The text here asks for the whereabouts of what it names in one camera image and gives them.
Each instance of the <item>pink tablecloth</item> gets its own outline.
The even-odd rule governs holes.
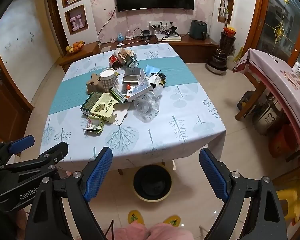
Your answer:
[[[275,88],[300,128],[300,81],[291,67],[286,62],[267,53],[249,49],[236,64],[234,72],[257,72],[249,67],[249,63]]]

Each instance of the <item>slipper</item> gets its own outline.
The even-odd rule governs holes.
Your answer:
[[[143,217],[141,216],[141,213],[138,210],[132,210],[128,214],[128,223],[131,224],[134,221],[137,221],[139,224],[145,225]]]
[[[180,225],[181,218],[177,215],[168,217],[163,223],[171,224],[173,227],[178,227]]]

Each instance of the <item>tablecloth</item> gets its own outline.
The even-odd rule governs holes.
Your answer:
[[[80,107],[88,98],[86,82],[91,73],[109,67],[113,51],[71,64],[51,105],[40,153],[64,141],[68,155],[58,163],[67,171],[81,171],[100,150],[110,147],[110,169],[124,169],[187,157],[209,143],[220,159],[226,128],[213,103],[185,63],[169,44],[131,47],[139,67],[152,65],[167,77],[158,116],[144,123],[135,116],[133,103],[120,126],[105,123],[101,134],[83,132],[87,118]]]

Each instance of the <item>glass door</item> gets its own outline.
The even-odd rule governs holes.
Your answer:
[[[293,66],[300,52],[298,43],[300,43],[300,2],[268,0],[256,49],[276,56]]]

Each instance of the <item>floral wallpaper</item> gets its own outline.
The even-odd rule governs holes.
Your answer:
[[[90,0],[97,32],[111,17],[116,5],[115,0]],[[99,34],[101,42],[109,42],[116,38],[118,32],[126,36],[128,29],[131,34],[136,28],[147,29],[147,21],[165,20],[176,22],[178,33],[187,33],[192,20],[204,21],[211,26],[214,0],[195,0],[194,10],[183,9],[141,9],[127,12],[115,12],[111,21]]]

